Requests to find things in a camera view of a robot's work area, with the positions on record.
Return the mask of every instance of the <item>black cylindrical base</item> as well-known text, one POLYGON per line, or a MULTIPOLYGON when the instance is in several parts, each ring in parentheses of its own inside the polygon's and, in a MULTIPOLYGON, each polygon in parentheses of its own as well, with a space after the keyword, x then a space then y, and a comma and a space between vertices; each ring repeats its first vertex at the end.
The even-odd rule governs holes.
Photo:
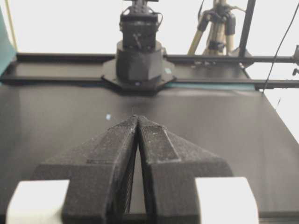
POLYGON ((116 75, 125 82, 149 81, 162 75, 162 45, 157 42, 154 51, 124 49, 122 41, 117 44, 116 75))

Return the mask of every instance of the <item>black tabletop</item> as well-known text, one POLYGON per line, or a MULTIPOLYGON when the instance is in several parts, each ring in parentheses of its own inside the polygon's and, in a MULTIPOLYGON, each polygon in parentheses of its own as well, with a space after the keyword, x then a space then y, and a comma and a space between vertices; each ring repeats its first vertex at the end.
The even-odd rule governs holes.
POLYGON ((154 96, 137 96, 101 87, 3 84, 2 218, 17 183, 29 179, 40 162, 132 114, 165 125, 226 159, 235 176, 247 177, 261 213, 299 213, 299 145, 258 91, 169 88, 154 96))

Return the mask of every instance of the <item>white wall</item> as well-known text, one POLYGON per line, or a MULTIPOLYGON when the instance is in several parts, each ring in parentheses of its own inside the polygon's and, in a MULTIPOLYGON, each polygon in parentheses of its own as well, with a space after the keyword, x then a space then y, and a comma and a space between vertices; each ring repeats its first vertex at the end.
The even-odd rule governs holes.
MULTIPOLYGON (((121 39, 119 15, 130 2, 122 0, 10 0, 16 39, 20 52, 48 53, 114 53, 121 39)), ((246 0, 228 0, 231 5, 246 8, 246 0)), ((248 42, 252 55, 274 55, 291 21, 298 0, 257 0, 248 42)), ((200 0, 160 0, 150 3, 164 14, 164 22, 157 38, 169 54, 185 54, 197 26, 200 0)), ((4 16, 4 0, 0 0, 4 16)), ((206 0, 205 9, 212 0, 206 0)), ((234 11, 237 17, 236 46, 239 44, 244 13, 234 11)), ((299 15, 287 36, 279 55, 290 56, 298 40, 299 15)), ((198 49, 205 47, 207 33, 198 49)), ((270 64, 255 64, 248 68, 254 79, 266 78, 270 64)), ((293 64, 276 64, 272 78, 292 79, 293 64)), ((272 90, 266 92, 272 105, 299 141, 299 90, 272 90)))

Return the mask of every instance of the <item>teal mat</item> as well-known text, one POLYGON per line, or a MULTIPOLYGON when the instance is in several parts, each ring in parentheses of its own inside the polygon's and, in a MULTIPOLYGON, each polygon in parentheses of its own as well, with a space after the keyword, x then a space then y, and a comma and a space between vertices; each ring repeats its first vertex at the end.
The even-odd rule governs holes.
POLYGON ((205 90, 241 90, 241 91, 255 91, 252 84, 181 84, 168 83, 168 88, 189 88, 189 89, 205 89, 205 90))
POLYGON ((0 8, 0 76, 8 67, 15 54, 16 51, 8 39, 2 11, 0 8))

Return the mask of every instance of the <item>black cable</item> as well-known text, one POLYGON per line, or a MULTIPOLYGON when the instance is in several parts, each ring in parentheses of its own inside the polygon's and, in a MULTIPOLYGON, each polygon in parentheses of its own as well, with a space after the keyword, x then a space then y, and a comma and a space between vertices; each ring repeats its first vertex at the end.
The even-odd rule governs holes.
POLYGON ((290 23, 288 29, 286 30, 286 33, 285 33, 284 37, 282 38, 282 40, 281 40, 281 42, 280 42, 280 45, 279 45, 279 47, 278 47, 278 49, 277 49, 277 51, 276 51, 276 54, 275 54, 275 56, 274 56, 274 60, 273 60, 273 63, 272 63, 272 66, 271 66, 269 75, 268 75, 267 80, 266 80, 266 82, 265 82, 265 85, 264 85, 264 87, 263 87, 263 92, 265 92, 265 89, 267 89, 267 87, 268 87, 268 82, 269 82, 270 75, 271 75, 271 73, 272 73, 274 64, 276 63, 277 56, 278 56, 278 52, 279 52, 279 50, 280 50, 280 48, 281 48, 281 45, 283 44, 283 42, 284 42, 284 40, 285 40, 286 35, 288 34, 288 32, 289 32, 289 30, 290 30, 290 28, 291 28, 291 26, 292 26, 292 24, 293 24, 293 22, 294 22, 294 19, 295 19, 295 17, 296 17, 296 14, 297 14, 297 12, 298 12, 298 9, 299 9, 299 2, 298 2, 298 5, 297 5, 297 7, 296 7, 294 16, 293 16, 293 18, 292 18, 292 20, 291 20, 291 23, 290 23))

